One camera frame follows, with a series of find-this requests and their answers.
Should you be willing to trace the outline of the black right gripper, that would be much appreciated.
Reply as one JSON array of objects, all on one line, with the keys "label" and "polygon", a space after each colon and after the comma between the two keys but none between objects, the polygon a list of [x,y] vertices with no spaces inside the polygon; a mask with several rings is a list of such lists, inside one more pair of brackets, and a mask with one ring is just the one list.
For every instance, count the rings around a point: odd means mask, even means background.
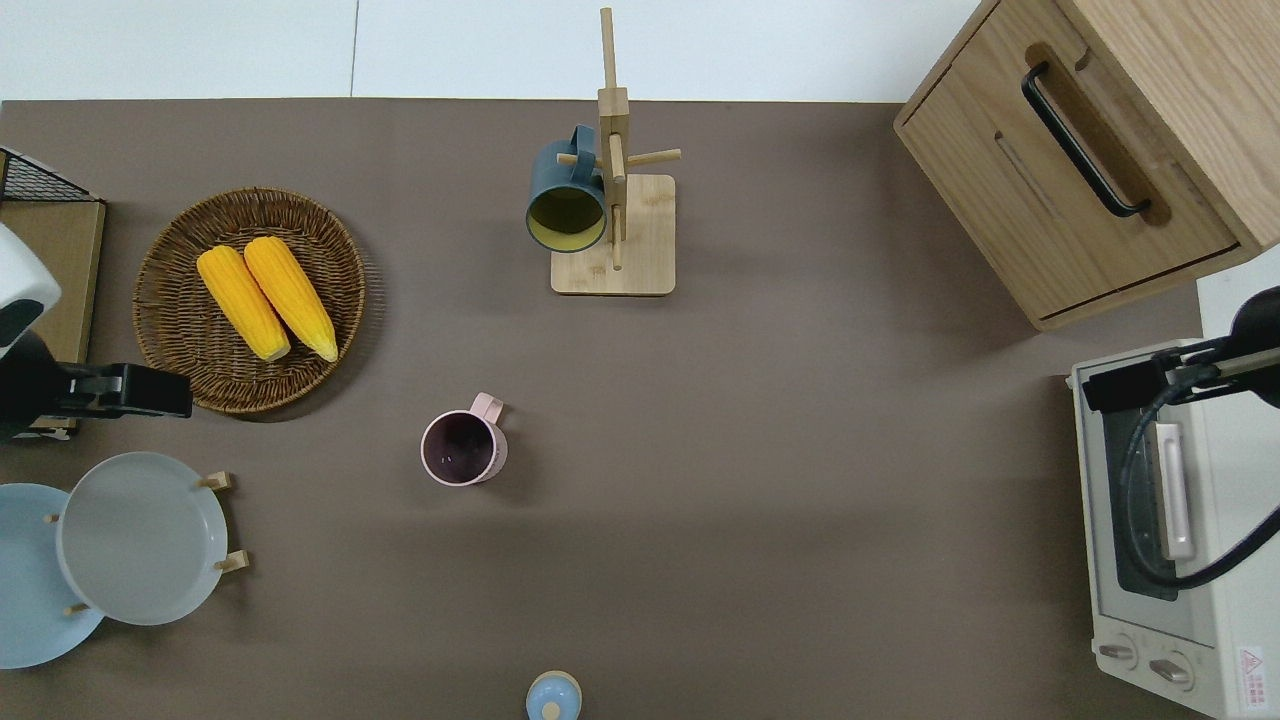
[{"label": "black right gripper", "polygon": [[1162,348],[1083,382],[1087,406],[1120,413],[1253,393],[1279,406],[1279,288],[1248,299],[1226,336]]}]

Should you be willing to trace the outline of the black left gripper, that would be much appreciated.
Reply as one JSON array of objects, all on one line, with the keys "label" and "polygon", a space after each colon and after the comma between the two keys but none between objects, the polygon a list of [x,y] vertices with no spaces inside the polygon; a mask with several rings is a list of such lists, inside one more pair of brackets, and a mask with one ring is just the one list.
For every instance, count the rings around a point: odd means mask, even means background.
[{"label": "black left gripper", "polygon": [[132,363],[59,363],[32,331],[15,340],[1,360],[4,442],[23,436],[41,418],[189,418],[192,409],[187,375]]}]

